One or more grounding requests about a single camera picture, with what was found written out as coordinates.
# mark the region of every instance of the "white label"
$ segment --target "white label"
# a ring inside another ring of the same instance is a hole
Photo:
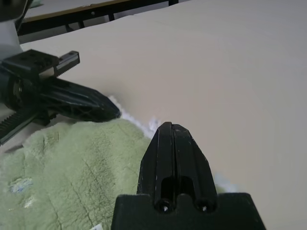
[[[102,225],[101,225],[101,224],[98,224],[98,225],[96,225],[95,227],[93,227],[93,228],[90,229],[90,230],[104,230],[104,229],[102,228]]]

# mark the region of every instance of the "black mount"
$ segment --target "black mount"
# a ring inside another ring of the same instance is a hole
[[[120,117],[98,91],[57,78],[79,63],[76,51],[58,58],[28,50],[2,61],[0,102],[16,113],[0,123],[0,145],[30,122],[47,125],[57,114],[93,122]]]
[[[265,230],[246,193],[217,194],[190,132],[166,122],[141,162],[136,195],[116,199],[112,230]]]

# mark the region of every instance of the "screw hole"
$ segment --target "screw hole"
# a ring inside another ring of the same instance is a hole
[[[196,203],[196,207],[199,211],[205,212],[205,213],[211,213],[215,210],[215,205],[210,200],[199,200]]]
[[[172,203],[167,199],[162,199],[157,204],[157,209],[161,213],[170,213],[173,211]]]

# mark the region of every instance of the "green fleece cloth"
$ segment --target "green fleece cloth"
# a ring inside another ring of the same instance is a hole
[[[123,119],[34,133],[0,159],[0,230],[109,229],[116,197],[136,193],[149,142]]]

